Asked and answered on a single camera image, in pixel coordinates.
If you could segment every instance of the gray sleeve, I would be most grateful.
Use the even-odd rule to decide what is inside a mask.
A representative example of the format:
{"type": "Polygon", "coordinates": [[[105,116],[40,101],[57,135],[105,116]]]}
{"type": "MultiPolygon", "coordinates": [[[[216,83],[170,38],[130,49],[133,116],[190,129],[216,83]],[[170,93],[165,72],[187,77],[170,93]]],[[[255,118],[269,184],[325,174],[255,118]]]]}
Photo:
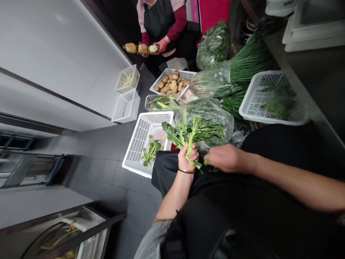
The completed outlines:
{"type": "Polygon", "coordinates": [[[160,244],[163,242],[171,222],[156,222],[141,241],[134,259],[160,259],[160,244]]]}

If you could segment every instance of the white cabinet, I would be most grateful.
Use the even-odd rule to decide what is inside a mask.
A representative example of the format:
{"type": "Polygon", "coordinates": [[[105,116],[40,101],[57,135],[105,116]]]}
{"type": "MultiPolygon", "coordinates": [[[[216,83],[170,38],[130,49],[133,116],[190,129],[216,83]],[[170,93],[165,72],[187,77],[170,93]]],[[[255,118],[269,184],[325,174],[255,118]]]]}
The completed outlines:
{"type": "MultiPolygon", "coordinates": [[[[2,0],[0,35],[0,67],[112,117],[118,76],[131,63],[80,0],[2,0]]],[[[18,96],[1,94],[0,112],[78,131],[114,125],[1,75],[0,91],[18,96]]]]}

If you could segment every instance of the hand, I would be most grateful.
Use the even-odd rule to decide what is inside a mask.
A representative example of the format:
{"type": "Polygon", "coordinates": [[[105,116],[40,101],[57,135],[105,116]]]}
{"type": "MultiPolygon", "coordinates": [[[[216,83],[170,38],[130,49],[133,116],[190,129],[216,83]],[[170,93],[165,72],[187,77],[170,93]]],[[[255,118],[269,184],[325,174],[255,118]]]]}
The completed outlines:
{"type": "Polygon", "coordinates": [[[231,144],[211,148],[204,159],[226,173],[254,173],[256,170],[256,155],[231,144]]]}
{"type": "Polygon", "coordinates": [[[143,54],[140,54],[139,53],[139,51],[137,51],[137,54],[139,55],[139,56],[143,56],[144,58],[147,58],[148,56],[149,56],[149,52],[146,52],[146,53],[143,53],[143,54]]]}
{"type": "Polygon", "coordinates": [[[155,44],[157,46],[159,46],[159,51],[158,51],[157,55],[162,54],[166,51],[166,47],[167,47],[168,43],[166,42],[166,40],[164,38],[161,39],[159,42],[155,42],[155,44]]]}
{"type": "MultiPolygon", "coordinates": [[[[192,147],[193,147],[193,150],[189,154],[189,157],[192,161],[194,161],[194,160],[198,161],[199,160],[199,153],[197,150],[197,145],[195,143],[193,143],[192,147]]],[[[188,143],[186,143],[179,152],[179,167],[181,169],[184,169],[184,170],[194,171],[195,165],[191,165],[186,158],[187,149],[188,149],[188,143]]]]}

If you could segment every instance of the apron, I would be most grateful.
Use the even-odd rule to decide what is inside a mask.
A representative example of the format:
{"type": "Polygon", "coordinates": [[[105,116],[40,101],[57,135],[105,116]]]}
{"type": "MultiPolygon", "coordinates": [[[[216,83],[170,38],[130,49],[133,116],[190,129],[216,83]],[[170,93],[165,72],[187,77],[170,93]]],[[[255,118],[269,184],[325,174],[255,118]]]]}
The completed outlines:
{"type": "MultiPolygon", "coordinates": [[[[151,37],[151,44],[163,39],[175,23],[175,15],[170,0],[157,0],[149,9],[144,4],[144,27],[151,37]]],[[[176,48],[176,41],[167,45],[166,52],[176,48]]]]}

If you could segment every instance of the red sleeve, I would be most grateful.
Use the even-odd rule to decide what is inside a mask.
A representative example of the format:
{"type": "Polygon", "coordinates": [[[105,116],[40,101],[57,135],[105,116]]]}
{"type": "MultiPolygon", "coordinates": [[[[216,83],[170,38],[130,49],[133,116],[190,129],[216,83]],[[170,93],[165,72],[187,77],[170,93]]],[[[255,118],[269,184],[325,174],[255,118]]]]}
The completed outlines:
{"type": "Polygon", "coordinates": [[[151,38],[147,32],[142,33],[142,43],[146,44],[147,46],[151,45],[151,38]]]}
{"type": "Polygon", "coordinates": [[[186,5],[180,7],[174,12],[175,15],[175,23],[172,28],[168,31],[167,37],[169,38],[170,42],[175,41],[180,34],[184,31],[187,25],[187,11],[186,5]]]}

